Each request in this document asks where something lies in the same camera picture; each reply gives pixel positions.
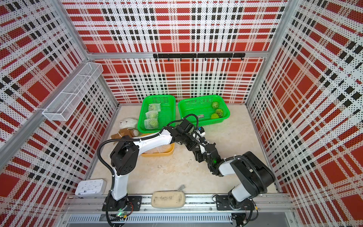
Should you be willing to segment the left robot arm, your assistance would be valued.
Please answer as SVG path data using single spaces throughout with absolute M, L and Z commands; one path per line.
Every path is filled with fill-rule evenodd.
M 189 151 L 199 151 L 200 145 L 195 141 L 195 133 L 199 132 L 199 123 L 190 123 L 186 118 L 176 120 L 163 127 L 159 132 L 150 135 L 131 138 L 129 136 L 121 139 L 106 140 L 99 144 L 96 155 L 112 176 L 111 189 L 104 201 L 102 211 L 118 211 L 131 207 L 136 210 L 137 204 L 128 196 L 128 181 L 130 176 L 136 176 L 132 171 L 141 168 L 142 164 L 150 164 L 156 161 L 157 157 L 146 157 L 145 161 L 139 161 L 142 154 L 151 149 L 177 143 L 184 145 Z M 116 142 L 111 151 L 111 162 L 106 162 L 101 155 L 103 146 Z

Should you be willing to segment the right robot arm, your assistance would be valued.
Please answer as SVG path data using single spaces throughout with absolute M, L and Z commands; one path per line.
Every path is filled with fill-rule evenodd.
M 248 151 L 242 155 L 221 159 L 215 144 L 202 144 L 193 152 L 197 162 L 206 162 L 213 175 L 223 177 L 236 175 L 240 184 L 228 192 L 229 206 L 239 210 L 248 201 L 268 192 L 268 186 L 276 180 L 275 175 L 257 156 Z

